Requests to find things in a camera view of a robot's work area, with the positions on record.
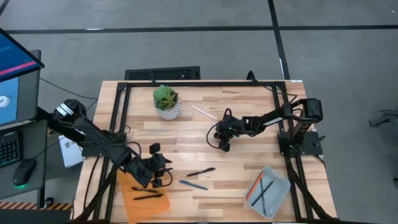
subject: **plastic bin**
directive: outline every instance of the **plastic bin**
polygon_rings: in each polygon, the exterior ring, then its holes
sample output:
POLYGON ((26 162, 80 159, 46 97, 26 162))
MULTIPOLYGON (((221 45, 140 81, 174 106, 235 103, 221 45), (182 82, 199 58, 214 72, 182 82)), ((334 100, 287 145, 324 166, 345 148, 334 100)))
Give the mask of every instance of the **plastic bin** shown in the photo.
POLYGON ((285 178, 278 174, 274 169, 271 167, 264 167, 259 175, 254 179, 254 182, 251 184, 249 190, 244 195, 245 202, 255 209, 256 212, 261 214, 265 218, 272 218, 274 217, 276 211, 280 207, 282 201, 285 199, 287 192, 290 189, 290 182, 285 178), (262 186, 263 190, 272 182, 272 185, 266 190, 264 193, 264 203, 262 198, 260 198, 253 206, 252 203, 260 196, 261 190, 261 183, 258 182, 250 197, 246 200, 247 195, 249 194, 250 190, 253 188, 256 180, 261 175, 262 172, 262 186))

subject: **white stick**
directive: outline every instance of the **white stick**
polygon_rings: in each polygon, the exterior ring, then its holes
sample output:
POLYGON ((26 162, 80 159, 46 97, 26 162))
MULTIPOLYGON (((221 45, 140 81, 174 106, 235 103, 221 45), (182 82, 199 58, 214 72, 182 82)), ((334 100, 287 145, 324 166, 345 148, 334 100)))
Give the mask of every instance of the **white stick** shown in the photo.
POLYGON ((193 108, 195 108, 196 110, 198 110, 198 111, 202 112, 203 114, 205 114, 205 115, 207 115, 207 116, 209 116, 209 117, 211 117, 211 118, 215 119, 216 121, 218 121, 218 119, 217 119, 216 117, 214 117, 214 116, 212 116, 212 115, 210 115, 210 114, 208 114, 208 113, 204 112, 203 110, 201 110, 201 109, 197 108, 196 106, 192 106, 192 107, 193 107, 193 108))

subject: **blue pen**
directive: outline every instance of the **blue pen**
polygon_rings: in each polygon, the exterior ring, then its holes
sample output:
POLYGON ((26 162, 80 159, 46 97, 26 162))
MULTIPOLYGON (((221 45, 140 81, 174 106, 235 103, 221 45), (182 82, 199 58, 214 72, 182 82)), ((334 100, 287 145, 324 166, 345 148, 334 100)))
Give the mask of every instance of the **blue pen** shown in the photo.
POLYGON ((187 184, 187 185, 189 185, 189 186, 196 187, 196 188, 199 188, 199 189, 202 189, 202 190, 209 190, 209 189, 207 189, 206 187, 202 187, 202 186, 199 186, 199 185, 196 185, 196 184, 193 184, 193 183, 189 183, 189 182, 186 181, 186 180, 180 180, 180 183, 181 183, 181 184, 187 184))

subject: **computer monitor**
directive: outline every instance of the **computer monitor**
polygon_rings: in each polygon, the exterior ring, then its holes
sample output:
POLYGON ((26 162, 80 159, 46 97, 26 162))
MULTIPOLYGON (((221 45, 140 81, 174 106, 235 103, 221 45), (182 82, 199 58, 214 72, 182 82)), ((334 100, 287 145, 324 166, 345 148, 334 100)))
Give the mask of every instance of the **computer monitor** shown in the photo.
POLYGON ((21 44, 0 29, 0 82, 44 68, 21 44))

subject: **computer mouse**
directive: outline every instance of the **computer mouse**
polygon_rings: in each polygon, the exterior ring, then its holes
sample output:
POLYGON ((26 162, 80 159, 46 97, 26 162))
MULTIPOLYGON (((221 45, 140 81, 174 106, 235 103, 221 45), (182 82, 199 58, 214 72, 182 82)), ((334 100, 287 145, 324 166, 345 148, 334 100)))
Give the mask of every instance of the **computer mouse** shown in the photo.
POLYGON ((35 159, 24 159, 14 172, 14 177, 12 178, 14 185, 19 187, 26 184, 35 167, 35 159))

